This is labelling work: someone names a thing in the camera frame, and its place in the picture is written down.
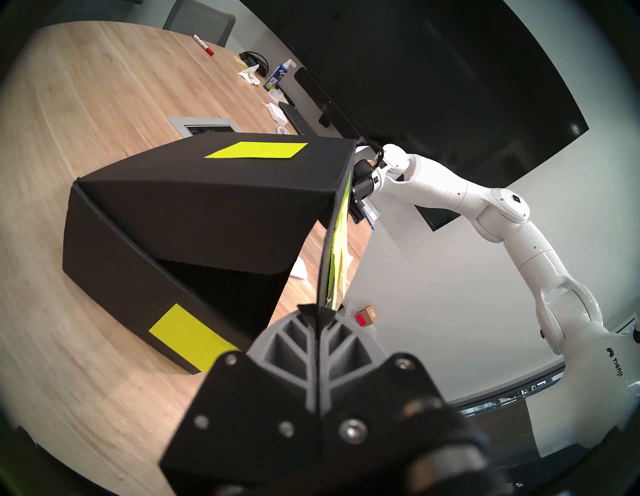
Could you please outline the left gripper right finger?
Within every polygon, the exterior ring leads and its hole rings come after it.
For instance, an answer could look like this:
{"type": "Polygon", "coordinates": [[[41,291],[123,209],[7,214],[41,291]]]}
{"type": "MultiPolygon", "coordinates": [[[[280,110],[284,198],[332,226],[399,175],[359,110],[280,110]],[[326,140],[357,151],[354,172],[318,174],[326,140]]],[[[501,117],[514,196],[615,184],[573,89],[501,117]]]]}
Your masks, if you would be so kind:
{"type": "Polygon", "coordinates": [[[386,351],[339,312],[324,311],[318,324],[322,450],[346,451],[414,415],[449,408],[414,354],[386,351]]]}

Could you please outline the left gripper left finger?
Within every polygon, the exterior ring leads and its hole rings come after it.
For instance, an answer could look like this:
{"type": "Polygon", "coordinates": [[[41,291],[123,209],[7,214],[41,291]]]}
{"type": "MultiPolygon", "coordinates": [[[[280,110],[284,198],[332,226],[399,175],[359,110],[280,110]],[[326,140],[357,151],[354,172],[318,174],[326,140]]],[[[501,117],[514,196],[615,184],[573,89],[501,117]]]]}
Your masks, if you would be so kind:
{"type": "Polygon", "coordinates": [[[316,305],[217,358],[159,466],[175,493],[245,493],[320,460],[316,305]]]}

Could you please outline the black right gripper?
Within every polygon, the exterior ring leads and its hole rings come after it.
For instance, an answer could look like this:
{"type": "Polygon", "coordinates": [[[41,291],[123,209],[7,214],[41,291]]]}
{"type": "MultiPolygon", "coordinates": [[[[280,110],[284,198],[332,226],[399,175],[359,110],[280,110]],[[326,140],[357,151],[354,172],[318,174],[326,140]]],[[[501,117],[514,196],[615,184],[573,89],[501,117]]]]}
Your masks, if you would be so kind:
{"type": "Polygon", "coordinates": [[[353,173],[350,189],[350,216],[354,224],[359,224],[366,219],[364,213],[364,199],[369,197],[374,190],[372,173],[357,175],[353,173]]]}

